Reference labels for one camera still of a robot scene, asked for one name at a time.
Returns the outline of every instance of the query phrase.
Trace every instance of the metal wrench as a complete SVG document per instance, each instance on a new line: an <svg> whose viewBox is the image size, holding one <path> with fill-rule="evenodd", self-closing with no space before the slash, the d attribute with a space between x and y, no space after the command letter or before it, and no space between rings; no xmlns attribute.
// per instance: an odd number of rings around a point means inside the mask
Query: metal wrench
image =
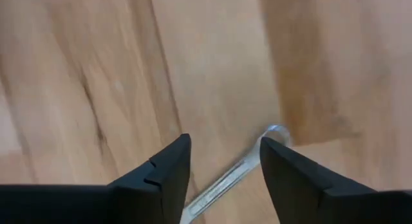
<svg viewBox="0 0 412 224"><path fill-rule="evenodd" d="M267 130L256 140L250 152L230 168L221 178L214 182L208 189L202 192L188 206L183 209L180 224L190 224L197 216L202 214L209 208L217 199L223 196L235 184L240 182L252 169L260 164L259 148L262 137L269 133L277 133L285 146L290 147L292 141L287 128L280 125L268 126Z"/></svg>

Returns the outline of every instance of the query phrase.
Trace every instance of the dark wood streak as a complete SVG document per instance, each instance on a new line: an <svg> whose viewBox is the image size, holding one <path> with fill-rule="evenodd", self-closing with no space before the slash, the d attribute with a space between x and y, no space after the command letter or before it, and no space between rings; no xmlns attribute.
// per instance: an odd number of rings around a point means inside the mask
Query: dark wood streak
<svg viewBox="0 0 412 224"><path fill-rule="evenodd" d="M11 121L17 132L17 139L22 149L24 164L25 164L25 167L27 167L28 169L30 179L33 183L39 183L39 179L36 176L36 173L34 170L34 162L32 158L32 152L30 151L30 145L26 137L21 131L19 122L16 120L18 116L15 112L15 109L13 109L12 92L10 91L10 85L8 83L6 73L4 72L4 69L3 69L2 59L3 59L3 56L0 53L0 83L3 85L3 89L5 92L5 99L6 99L7 106L10 111L10 115L11 115Z"/></svg>
<svg viewBox="0 0 412 224"><path fill-rule="evenodd" d="M67 31L67 29L63 29L62 27L69 28L70 26L65 25L64 22L67 21L67 18L71 17L61 17L59 16L59 9L70 9L70 5L66 5L64 8L57 8L54 6L48 6L48 14L51 19L51 23L54 29L53 34L55 35L55 39L57 41L57 44L59 48L62 51L62 55L66 59L66 62L70 66L69 74L72 77L73 80L76 80L79 82L80 86L82 87L82 90L85 94L85 97L87 99L87 102L89 104L90 110L93 114L93 120L95 123L95 128L96 128L96 137L97 137L97 146L98 150L100 153L100 157L102 158L102 163L105 165L105 168L107 169L107 172L110 172L110 177L114 180L115 178L118 178L118 169L116 165L116 160L111 152L110 146L108 145L108 140L106 137L106 134L104 133L103 127L100 124L98 115L97 115L97 108L95 105L95 102L93 100L93 92L90 88L90 85L88 83L88 78L85 72L85 69L82 67L82 64L79 60L75 59L75 56L77 56L73 51L70 49L70 37L73 35L76 35L75 30L70 29Z"/></svg>
<svg viewBox="0 0 412 224"><path fill-rule="evenodd" d="M162 139L162 144L166 146L182 133L182 125L171 87L169 67L161 42L158 23L156 22L153 1L128 0L128 2L133 11L132 22L136 28L138 45L142 50L143 60L147 64L144 70L148 76L151 99L156 109L155 115L159 126L160 138ZM199 193L200 190L191 170L186 201L193 200ZM194 222L206 223L204 215L198 217Z"/></svg>

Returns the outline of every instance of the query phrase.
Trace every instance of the light brown wood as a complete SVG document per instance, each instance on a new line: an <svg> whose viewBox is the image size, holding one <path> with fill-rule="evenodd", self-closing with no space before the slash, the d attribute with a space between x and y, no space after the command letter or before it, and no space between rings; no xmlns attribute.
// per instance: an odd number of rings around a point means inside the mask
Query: light brown wood
<svg viewBox="0 0 412 224"><path fill-rule="evenodd" d="M107 183L180 134L149 0L1 1L5 154L33 182Z"/></svg>
<svg viewBox="0 0 412 224"><path fill-rule="evenodd" d="M182 132L187 201L270 123L412 188L412 0L0 0L0 183L107 183ZM257 168L197 223L277 223Z"/></svg>

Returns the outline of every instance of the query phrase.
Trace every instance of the wood grain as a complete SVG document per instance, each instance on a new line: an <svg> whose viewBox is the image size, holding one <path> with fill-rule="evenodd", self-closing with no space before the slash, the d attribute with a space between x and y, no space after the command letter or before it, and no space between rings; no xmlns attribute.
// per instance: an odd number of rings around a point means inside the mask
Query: wood grain
<svg viewBox="0 0 412 224"><path fill-rule="evenodd" d="M2 125L33 182L107 183L180 134L148 0L1 1Z"/></svg>
<svg viewBox="0 0 412 224"><path fill-rule="evenodd" d="M0 0L0 183L107 183L182 132L187 201L283 122L412 188L412 0ZM197 223L277 223L260 169Z"/></svg>

